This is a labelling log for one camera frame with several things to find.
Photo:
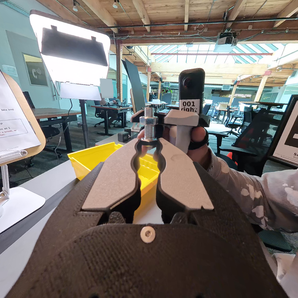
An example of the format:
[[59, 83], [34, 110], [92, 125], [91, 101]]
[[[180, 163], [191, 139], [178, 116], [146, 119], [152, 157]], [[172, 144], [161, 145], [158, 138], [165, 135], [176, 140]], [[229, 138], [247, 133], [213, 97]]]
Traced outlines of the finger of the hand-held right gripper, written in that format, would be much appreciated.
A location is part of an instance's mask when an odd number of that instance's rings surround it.
[[133, 114], [130, 118], [131, 123], [139, 123], [140, 122], [140, 117], [144, 117], [144, 110], [140, 110]]
[[196, 127], [199, 123], [199, 115], [194, 112], [171, 109], [164, 117], [164, 124], [176, 126]]

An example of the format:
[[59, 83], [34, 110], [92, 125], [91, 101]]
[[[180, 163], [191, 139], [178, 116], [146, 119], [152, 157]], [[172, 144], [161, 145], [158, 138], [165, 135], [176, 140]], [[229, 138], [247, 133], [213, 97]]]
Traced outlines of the ceiling projector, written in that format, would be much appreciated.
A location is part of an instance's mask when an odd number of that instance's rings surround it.
[[229, 53], [238, 43], [236, 32], [223, 32], [219, 35], [216, 41], [214, 52], [215, 53]]

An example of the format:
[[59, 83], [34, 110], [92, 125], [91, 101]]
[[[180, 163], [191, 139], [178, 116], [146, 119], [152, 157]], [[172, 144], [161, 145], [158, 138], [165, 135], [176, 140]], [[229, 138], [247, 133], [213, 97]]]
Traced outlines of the bright studio light panel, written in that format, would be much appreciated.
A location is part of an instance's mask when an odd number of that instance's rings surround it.
[[111, 40], [106, 33], [34, 9], [29, 20], [55, 85], [100, 86], [107, 78]]

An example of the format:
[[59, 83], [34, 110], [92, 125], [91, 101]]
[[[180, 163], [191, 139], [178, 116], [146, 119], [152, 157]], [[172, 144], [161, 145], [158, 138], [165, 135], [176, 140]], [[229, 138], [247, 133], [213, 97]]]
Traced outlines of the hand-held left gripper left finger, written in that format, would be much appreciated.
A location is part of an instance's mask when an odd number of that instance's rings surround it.
[[133, 139], [111, 154], [103, 163], [83, 205], [85, 212], [120, 212], [126, 221], [133, 221], [141, 203], [141, 144]]

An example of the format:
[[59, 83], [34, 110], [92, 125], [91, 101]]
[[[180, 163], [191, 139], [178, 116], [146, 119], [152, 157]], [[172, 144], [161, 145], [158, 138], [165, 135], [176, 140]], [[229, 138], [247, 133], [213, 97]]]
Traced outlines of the printed instruction sheet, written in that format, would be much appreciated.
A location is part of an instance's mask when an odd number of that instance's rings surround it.
[[0, 155], [41, 145], [4, 75], [0, 75]]

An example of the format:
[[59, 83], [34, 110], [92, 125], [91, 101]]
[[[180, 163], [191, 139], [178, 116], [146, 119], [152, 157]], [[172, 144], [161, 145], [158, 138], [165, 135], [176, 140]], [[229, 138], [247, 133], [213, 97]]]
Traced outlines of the silver hex nut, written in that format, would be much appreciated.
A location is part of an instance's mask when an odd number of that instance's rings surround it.
[[140, 125], [157, 125], [158, 124], [158, 117], [140, 117]]

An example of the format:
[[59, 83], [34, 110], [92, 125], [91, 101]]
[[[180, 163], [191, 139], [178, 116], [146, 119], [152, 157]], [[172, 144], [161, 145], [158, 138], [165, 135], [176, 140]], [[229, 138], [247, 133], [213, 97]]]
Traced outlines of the office desk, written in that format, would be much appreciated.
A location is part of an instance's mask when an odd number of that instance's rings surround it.
[[102, 135], [102, 136], [113, 136], [113, 134], [108, 132], [108, 111], [113, 111], [114, 113], [117, 114], [122, 114], [121, 116], [121, 126], [119, 125], [114, 125], [114, 127], [117, 128], [126, 128], [126, 114], [132, 109], [132, 106], [117, 106], [117, 105], [107, 105], [107, 106], [91, 106], [92, 108], [95, 108], [96, 110], [99, 110], [98, 113], [95, 113], [95, 117], [102, 118], [104, 119], [103, 122], [105, 124], [105, 132], [97, 132], [97, 134]]
[[60, 124], [62, 126], [66, 146], [66, 149], [62, 151], [72, 153], [73, 150], [68, 125], [70, 122], [77, 121], [77, 115], [80, 115], [81, 112], [58, 108], [34, 108], [32, 109], [32, 112], [37, 119], [46, 140], [60, 134], [59, 129], [53, 127], [53, 125]]

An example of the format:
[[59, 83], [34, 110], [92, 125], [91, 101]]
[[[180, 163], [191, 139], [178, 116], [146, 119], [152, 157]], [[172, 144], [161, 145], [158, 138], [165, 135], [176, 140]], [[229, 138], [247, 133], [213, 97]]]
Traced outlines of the person's right hand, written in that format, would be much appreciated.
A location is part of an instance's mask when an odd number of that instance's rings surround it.
[[[176, 128], [174, 126], [165, 126], [162, 137], [173, 144], [175, 141], [175, 132]], [[195, 127], [192, 129], [191, 140], [193, 142], [201, 142], [205, 138], [205, 135], [206, 131], [203, 127]], [[199, 163], [204, 169], [207, 169], [210, 165], [211, 152], [207, 144], [195, 150], [188, 150], [187, 155], [192, 159], [192, 161]]]

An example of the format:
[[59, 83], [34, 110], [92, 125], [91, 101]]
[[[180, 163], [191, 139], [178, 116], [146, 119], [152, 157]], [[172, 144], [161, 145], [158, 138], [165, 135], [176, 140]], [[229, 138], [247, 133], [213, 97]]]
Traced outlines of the grey phone sign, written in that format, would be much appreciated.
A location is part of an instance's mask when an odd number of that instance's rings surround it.
[[31, 86], [48, 87], [47, 75], [42, 58], [22, 53]]

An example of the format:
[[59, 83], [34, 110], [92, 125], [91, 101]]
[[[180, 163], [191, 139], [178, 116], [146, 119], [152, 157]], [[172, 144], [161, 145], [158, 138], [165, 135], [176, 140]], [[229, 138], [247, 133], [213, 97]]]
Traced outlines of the white stand base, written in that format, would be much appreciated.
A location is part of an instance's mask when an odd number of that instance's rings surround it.
[[8, 199], [1, 198], [0, 233], [40, 209], [46, 199], [23, 187], [9, 191]]

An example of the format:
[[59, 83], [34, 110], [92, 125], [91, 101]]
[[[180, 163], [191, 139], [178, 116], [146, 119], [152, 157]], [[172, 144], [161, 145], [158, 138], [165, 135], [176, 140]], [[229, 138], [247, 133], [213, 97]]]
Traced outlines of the yellow storage bin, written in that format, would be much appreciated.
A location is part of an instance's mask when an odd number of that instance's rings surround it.
[[[100, 162], [104, 162], [111, 154], [121, 148], [122, 144], [110, 142], [92, 148], [84, 149], [68, 154], [72, 167], [79, 180], [82, 180]], [[153, 159], [153, 154], [147, 153], [140, 158], [140, 168], [138, 175], [141, 180], [141, 204], [134, 213], [134, 223], [146, 223], [150, 220], [150, 210], [154, 207], [153, 198], [158, 181], [159, 169], [157, 161]]]

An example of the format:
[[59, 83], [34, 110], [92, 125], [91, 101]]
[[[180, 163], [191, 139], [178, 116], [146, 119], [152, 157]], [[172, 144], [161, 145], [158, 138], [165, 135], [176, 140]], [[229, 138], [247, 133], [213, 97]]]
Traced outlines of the black panel wooden stand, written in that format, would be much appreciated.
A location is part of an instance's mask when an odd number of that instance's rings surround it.
[[128, 61], [127, 59], [122, 60], [125, 70], [128, 74], [131, 88], [132, 88], [132, 103], [134, 106], [135, 113], [145, 108], [144, 92], [140, 80], [140, 74], [136, 65]]

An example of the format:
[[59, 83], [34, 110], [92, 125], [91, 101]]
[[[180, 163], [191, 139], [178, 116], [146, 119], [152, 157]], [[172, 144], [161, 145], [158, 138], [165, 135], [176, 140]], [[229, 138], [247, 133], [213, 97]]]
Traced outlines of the person's right forearm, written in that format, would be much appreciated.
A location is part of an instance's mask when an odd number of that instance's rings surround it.
[[238, 172], [211, 152], [207, 172], [233, 197], [252, 224], [262, 229], [298, 232], [298, 170]]

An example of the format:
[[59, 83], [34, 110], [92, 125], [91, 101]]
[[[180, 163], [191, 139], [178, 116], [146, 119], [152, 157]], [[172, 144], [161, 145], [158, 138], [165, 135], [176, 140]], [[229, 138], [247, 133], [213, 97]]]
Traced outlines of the beige panel stand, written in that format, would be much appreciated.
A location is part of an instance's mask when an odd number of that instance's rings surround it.
[[26, 157], [31, 157], [33, 155], [38, 154], [45, 147], [46, 140], [45, 140], [45, 136], [40, 128], [40, 125], [37, 122], [29, 104], [27, 103], [19, 85], [9, 75], [7, 75], [5, 73], [2, 73], [2, 74], [4, 75], [5, 79], [7, 80], [8, 84], [9, 84], [9, 87], [12, 89], [15, 97], [17, 98], [17, 101], [20, 104], [26, 118], [28, 119], [29, 124], [31, 125], [36, 136], [38, 137], [39, 141], [41, 142], [41, 145], [39, 145], [39, 146], [35, 146], [32, 148], [28, 148], [25, 150], [21, 150], [21, 151], [17, 151], [17, 152], [11, 153], [11, 154], [0, 156], [2, 183], [3, 183], [3, 187], [2, 187], [2, 191], [1, 191], [1, 198], [8, 199], [8, 197], [9, 197], [9, 176], [8, 176], [7, 165], [9, 163], [19, 161]]

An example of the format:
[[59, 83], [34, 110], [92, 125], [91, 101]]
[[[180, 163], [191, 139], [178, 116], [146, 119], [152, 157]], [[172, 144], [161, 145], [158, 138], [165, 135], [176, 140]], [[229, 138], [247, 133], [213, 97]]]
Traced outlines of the framed marker poster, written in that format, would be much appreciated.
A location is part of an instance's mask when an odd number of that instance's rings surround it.
[[268, 151], [268, 159], [298, 167], [298, 95], [292, 95]]

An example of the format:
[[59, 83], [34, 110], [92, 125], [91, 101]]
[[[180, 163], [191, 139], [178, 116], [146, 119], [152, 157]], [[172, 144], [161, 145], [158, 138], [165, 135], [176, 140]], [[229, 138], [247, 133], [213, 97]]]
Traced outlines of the silver hex bolt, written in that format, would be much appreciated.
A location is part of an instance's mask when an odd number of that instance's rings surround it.
[[[144, 110], [144, 116], [146, 116], [146, 117], [155, 116], [153, 108], [146, 107]], [[142, 137], [141, 140], [144, 143], [144, 145], [146, 145], [146, 146], [152, 145], [157, 140], [155, 137], [155, 125], [145, 125], [144, 126], [144, 137]]]

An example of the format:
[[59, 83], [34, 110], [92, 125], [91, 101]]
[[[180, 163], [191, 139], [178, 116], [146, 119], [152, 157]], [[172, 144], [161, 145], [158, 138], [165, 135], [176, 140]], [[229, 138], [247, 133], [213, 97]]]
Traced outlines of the black light stand pole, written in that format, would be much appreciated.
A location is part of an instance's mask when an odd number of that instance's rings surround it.
[[87, 118], [86, 118], [86, 100], [80, 99], [80, 109], [81, 109], [81, 117], [82, 117], [82, 130], [83, 130], [83, 136], [84, 136], [84, 145], [85, 148], [90, 147], [90, 141], [89, 141], [89, 135], [88, 135], [88, 125], [87, 125]]

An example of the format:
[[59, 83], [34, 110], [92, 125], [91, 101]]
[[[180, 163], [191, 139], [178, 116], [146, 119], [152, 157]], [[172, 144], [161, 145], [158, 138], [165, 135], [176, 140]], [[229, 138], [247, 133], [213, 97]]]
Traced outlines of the black office chair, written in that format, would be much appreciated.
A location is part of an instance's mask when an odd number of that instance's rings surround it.
[[[261, 109], [231, 146], [221, 145], [222, 138], [227, 137], [225, 133], [209, 131], [209, 135], [217, 137], [215, 155], [223, 159], [231, 169], [260, 177], [283, 115], [283, 112]], [[237, 165], [227, 157], [229, 152], [233, 152]]]

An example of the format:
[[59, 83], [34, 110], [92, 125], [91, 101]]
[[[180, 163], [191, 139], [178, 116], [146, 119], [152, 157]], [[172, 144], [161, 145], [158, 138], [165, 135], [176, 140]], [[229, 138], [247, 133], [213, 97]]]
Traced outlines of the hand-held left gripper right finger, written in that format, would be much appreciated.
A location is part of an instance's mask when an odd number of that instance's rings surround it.
[[164, 138], [157, 141], [158, 176], [156, 203], [162, 221], [172, 221], [178, 212], [214, 210], [211, 199], [190, 157]]

